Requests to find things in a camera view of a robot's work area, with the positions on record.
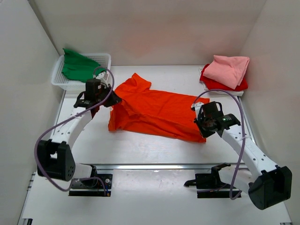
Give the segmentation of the orange t shirt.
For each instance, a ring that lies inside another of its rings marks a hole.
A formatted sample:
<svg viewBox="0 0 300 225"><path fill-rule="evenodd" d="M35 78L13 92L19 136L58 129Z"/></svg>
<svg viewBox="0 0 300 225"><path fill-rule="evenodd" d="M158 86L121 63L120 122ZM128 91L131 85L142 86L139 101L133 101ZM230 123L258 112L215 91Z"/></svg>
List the orange t shirt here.
<svg viewBox="0 0 300 225"><path fill-rule="evenodd" d="M158 135L205 143L194 123L191 105L195 96L151 89L151 82L134 73L115 93L122 99L112 107L108 130Z"/></svg>

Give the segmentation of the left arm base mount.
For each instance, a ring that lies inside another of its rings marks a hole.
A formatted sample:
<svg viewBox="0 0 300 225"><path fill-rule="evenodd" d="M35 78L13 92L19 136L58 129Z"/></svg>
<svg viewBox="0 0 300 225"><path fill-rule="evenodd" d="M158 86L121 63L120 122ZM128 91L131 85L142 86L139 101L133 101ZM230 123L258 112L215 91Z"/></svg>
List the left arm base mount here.
<svg viewBox="0 0 300 225"><path fill-rule="evenodd" d="M110 197L112 193L113 174L98 170L92 165L91 177L97 179L83 180L72 183L69 196L79 197Z"/></svg>

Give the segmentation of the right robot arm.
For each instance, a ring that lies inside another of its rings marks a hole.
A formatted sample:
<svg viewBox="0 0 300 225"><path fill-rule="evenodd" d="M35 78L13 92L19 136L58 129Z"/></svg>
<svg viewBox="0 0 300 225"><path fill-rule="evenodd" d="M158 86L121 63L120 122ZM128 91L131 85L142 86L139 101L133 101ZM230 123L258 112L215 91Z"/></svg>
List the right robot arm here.
<svg viewBox="0 0 300 225"><path fill-rule="evenodd" d="M247 170L240 170L228 163L212 167L210 183L220 188L232 184L234 188L248 194L251 202L260 210L288 200L291 197L292 172L280 167L267 157L247 137L241 122L233 115L225 115L219 102L194 103L195 124L203 137L217 133L246 164Z"/></svg>

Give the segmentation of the pink folded t shirt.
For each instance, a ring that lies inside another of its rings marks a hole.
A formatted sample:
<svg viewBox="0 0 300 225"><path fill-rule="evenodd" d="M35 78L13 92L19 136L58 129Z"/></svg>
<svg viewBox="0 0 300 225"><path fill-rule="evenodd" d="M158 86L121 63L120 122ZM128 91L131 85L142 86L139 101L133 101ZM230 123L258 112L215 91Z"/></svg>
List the pink folded t shirt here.
<svg viewBox="0 0 300 225"><path fill-rule="evenodd" d="M203 75L231 89L235 89L245 78L249 62L249 57L214 55L214 60L205 69Z"/></svg>

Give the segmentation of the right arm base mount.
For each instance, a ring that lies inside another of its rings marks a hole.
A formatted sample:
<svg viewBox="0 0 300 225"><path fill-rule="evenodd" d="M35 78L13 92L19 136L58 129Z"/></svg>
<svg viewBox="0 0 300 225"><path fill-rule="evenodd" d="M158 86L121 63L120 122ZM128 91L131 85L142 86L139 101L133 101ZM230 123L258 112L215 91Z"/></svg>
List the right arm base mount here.
<svg viewBox="0 0 300 225"><path fill-rule="evenodd" d="M232 177L227 182L221 181L220 171L233 174L235 164L222 163L211 167L210 172L198 172L193 180L187 180L184 187L196 187L197 198L230 198Z"/></svg>

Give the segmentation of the red folded t shirt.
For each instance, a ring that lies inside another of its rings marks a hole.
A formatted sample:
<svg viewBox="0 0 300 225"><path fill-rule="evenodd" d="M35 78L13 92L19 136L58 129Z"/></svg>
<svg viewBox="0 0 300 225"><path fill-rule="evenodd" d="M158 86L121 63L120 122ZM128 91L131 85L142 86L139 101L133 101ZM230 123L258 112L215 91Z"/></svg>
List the red folded t shirt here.
<svg viewBox="0 0 300 225"><path fill-rule="evenodd" d="M200 73L200 81L203 82L206 87L211 90L211 89L221 89L221 90L226 90L226 91L244 91L248 88L248 84L247 84L247 81L245 78L243 78L242 82L240 85L238 85L235 89L231 89L219 82L216 82L212 79L209 79L207 77L205 77L203 75L205 69L209 66L209 64L206 64L203 69L201 70L201 73Z"/></svg>

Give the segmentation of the green t shirt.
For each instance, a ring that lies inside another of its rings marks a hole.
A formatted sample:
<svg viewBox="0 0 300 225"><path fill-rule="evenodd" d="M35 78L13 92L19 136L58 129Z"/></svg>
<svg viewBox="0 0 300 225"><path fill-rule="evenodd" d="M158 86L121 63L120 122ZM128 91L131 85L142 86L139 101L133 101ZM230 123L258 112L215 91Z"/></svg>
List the green t shirt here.
<svg viewBox="0 0 300 225"><path fill-rule="evenodd" d="M69 80L87 82L92 79L94 70L98 73L105 72L105 66L100 65L96 61L89 59L73 50L63 48L64 51L64 66L62 74Z"/></svg>

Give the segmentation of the white plastic basket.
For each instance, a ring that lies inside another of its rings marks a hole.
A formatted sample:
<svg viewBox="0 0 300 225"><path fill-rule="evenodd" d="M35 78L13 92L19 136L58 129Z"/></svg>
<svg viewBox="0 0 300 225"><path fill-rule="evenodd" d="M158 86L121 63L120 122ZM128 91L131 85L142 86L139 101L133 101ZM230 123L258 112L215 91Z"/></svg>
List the white plastic basket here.
<svg viewBox="0 0 300 225"><path fill-rule="evenodd" d="M88 79L93 78L93 71L97 67L96 78L104 73L108 80L106 70L111 67L111 56L108 53L79 54L73 50L65 49L60 56L52 73L52 85L64 90L82 90Z"/></svg>

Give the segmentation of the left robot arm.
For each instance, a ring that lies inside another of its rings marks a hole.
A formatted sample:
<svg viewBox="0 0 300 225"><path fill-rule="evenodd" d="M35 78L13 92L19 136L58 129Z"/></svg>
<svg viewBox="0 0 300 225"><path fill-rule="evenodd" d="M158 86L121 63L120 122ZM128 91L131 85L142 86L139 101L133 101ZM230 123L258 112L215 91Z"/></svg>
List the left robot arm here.
<svg viewBox="0 0 300 225"><path fill-rule="evenodd" d="M38 174L63 181L82 180L88 187L96 185L98 175L95 168L76 163L72 147L101 106L111 107L121 101L106 79L89 79L85 91L78 95L69 118L58 126L49 140L37 143L35 158Z"/></svg>

